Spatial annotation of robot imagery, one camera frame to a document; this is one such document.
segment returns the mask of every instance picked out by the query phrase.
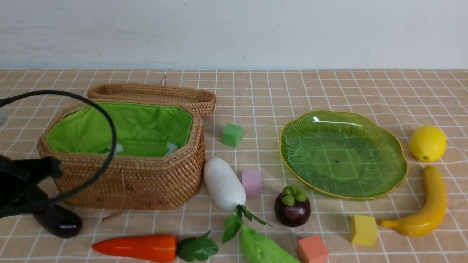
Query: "orange cube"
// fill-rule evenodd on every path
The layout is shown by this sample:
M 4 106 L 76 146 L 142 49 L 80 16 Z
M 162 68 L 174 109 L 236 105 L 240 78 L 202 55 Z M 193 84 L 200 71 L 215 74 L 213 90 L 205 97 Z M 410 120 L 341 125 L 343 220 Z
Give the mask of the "orange cube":
M 327 263 L 329 252 L 320 236 L 313 235 L 299 240 L 296 254 L 302 263 Z

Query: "banana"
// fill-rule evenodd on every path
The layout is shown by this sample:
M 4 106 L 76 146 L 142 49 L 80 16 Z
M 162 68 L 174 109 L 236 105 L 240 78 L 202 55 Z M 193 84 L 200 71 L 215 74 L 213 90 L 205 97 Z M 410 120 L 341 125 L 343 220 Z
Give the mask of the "banana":
M 406 236 L 423 236 L 440 226 L 447 207 L 444 179 L 434 166 L 428 165 L 423 172 L 426 204 L 421 211 L 397 220 L 381 219 L 379 225 L 394 229 Z

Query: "black cable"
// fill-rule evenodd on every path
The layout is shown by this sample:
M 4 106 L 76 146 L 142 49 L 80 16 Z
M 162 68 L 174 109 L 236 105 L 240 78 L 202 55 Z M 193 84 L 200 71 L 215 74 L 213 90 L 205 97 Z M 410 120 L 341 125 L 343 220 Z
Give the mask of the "black cable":
M 44 201 L 38 201 L 38 202 L 35 202 L 35 203 L 32 203 L 32 204 L 21 205 L 21 206 L 2 207 L 2 208 L 0 208 L 0 213 L 4 213 L 4 212 L 27 212 L 27 211 L 35 210 L 38 207 L 44 207 L 44 206 L 47 206 L 47 205 L 51 205 L 51 204 L 53 204 L 53 203 L 55 203 L 57 201 L 67 199 L 67 198 L 77 194 L 78 192 L 84 190 L 85 188 L 89 187 L 94 182 L 96 182 L 99 179 L 99 177 L 101 177 L 101 175 L 107 170 L 107 168 L 110 165 L 110 162 L 114 158 L 115 149 L 117 147 L 117 132 L 116 132 L 116 127 L 114 125 L 114 122 L 112 121 L 110 115 L 101 106 L 99 106 L 95 102 L 93 102 L 93 101 L 91 101 L 91 100 L 89 100 L 89 99 L 87 99 L 85 97 L 76 95 L 74 93 L 66 92 L 66 91 L 60 91 L 60 90 L 35 90 L 35 91 L 30 91 L 30 92 L 27 92 L 27 93 L 24 93 L 24 94 L 20 94 L 20 95 L 17 95 L 17 96 L 1 99 L 0 100 L 0 108 L 6 106 L 8 104 L 11 104 L 11 103 L 13 103 L 15 101 L 22 100 L 22 99 L 28 98 L 28 97 L 33 97 L 33 96 L 36 96 L 36 95 L 60 95 L 60 96 L 70 97 L 70 98 L 82 101 L 82 102 L 88 104 L 89 106 L 95 108 L 99 112 L 101 112 L 106 117 L 107 122 L 110 125 L 110 131 L 112 133 L 112 146 L 110 148 L 109 155 L 107 156 L 107 159 L 104 161 L 102 167 L 88 181 L 84 182 L 82 185 L 80 185 L 80 186 L 76 187 L 75 189 L 72 189 L 72 190 L 70 190 L 68 192 L 56 195 L 56 196 L 51 197 L 51 198 L 49 198 L 47 200 L 44 200 Z

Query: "basket lid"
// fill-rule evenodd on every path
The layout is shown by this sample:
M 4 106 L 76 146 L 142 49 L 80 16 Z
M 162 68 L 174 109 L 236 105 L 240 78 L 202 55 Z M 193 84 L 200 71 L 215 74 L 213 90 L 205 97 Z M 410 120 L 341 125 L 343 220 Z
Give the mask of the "basket lid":
M 216 94 L 203 89 L 170 86 L 164 75 L 159 84 L 104 83 L 88 91 L 89 99 L 136 99 L 147 102 L 183 104 L 199 116 L 214 113 Z

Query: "wicker basket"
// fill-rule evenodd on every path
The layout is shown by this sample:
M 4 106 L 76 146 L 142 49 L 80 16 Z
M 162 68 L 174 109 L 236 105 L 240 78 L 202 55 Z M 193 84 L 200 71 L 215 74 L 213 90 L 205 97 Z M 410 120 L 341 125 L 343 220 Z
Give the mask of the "wicker basket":
M 110 83 L 93 88 L 88 97 L 95 102 L 180 106 L 193 116 L 192 128 L 187 144 L 165 157 L 116 155 L 106 173 L 90 187 L 68 198 L 68 205 L 119 210 L 170 210 L 198 193 L 205 165 L 201 116 L 213 113 L 215 94 L 192 88 L 168 87 L 166 83 Z M 83 184 L 107 158 L 105 154 L 56 152 L 46 141 L 47 134 L 55 125 L 86 106 L 80 103 L 61 111 L 38 140 L 37 148 L 42 157 L 54 156 L 62 161 L 64 174 L 54 179 L 60 193 Z

